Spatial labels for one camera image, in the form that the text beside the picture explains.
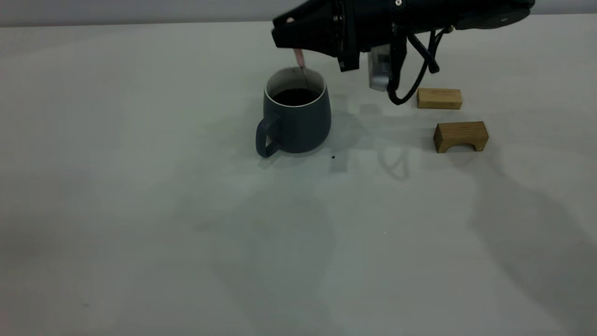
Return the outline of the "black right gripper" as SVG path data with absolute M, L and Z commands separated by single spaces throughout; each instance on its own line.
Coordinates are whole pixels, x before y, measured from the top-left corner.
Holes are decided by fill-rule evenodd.
M 395 39 L 406 11 L 405 0 L 307 0 L 293 10 L 295 21 L 275 21 L 271 36 L 278 48 L 318 52 L 336 57 L 341 72 L 358 70 L 361 53 Z M 332 22 L 303 21 L 316 18 Z

